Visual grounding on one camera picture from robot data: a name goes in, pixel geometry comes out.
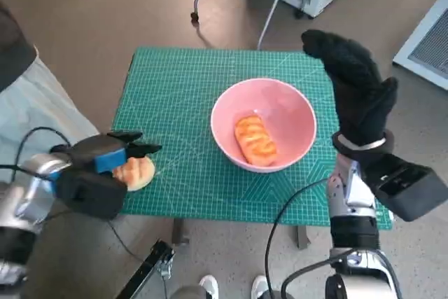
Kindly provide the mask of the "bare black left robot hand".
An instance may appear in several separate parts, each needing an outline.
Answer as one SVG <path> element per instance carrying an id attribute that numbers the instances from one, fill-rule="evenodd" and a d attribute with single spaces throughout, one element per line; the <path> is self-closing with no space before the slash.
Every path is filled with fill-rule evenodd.
<path id="1" fill-rule="evenodd" d="M 88 137 L 74 144 L 57 145 L 50 153 L 67 157 L 75 167 L 96 173 L 111 172 L 129 158 L 143 158 L 162 149 L 159 144 L 139 141 L 142 132 L 114 131 Z"/>

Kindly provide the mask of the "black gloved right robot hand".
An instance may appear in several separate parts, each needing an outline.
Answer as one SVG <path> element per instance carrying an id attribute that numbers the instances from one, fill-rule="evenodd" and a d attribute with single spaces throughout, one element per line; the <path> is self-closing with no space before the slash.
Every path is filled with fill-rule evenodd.
<path id="1" fill-rule="evenodd" d="M 307 30 L 301 39 L 303 51 L 322 61 L 332 81 L 342 136 L 356 146 L 383 139 L 398 80 L 383 80 L 370 51 L 355 40 L 317 29 Z"/>

